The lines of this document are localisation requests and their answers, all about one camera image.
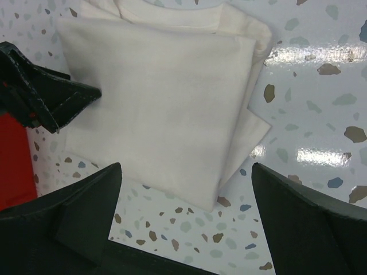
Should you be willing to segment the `white t-shirt red print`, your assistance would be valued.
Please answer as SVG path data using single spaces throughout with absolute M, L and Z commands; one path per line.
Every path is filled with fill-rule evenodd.
M 81 1 L 57 32 L 72 78 L 102 93 L 68 125 L 66 150 L 212 211 L 270 129 L 248 109 L 269 27 L 228 3 Z

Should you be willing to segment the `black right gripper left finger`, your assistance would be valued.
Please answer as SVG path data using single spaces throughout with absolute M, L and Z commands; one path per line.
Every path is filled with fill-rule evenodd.
M 1 211 L 1 274 L 109 274 L 103 254 L 122 183 L 119 163 Z

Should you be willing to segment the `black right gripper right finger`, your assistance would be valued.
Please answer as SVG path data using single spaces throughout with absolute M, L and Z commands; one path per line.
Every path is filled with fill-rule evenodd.
M 366 209 L 263 164 L 252 185 L 276 274 L 366 274 Z

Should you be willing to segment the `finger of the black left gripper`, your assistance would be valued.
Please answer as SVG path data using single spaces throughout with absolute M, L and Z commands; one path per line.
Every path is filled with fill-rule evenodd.
M 8 113 L 23 127 L 55 133 L 99 98 L 100 89 L 35 65 L 15 45 L 1 42 L 2 115 Z

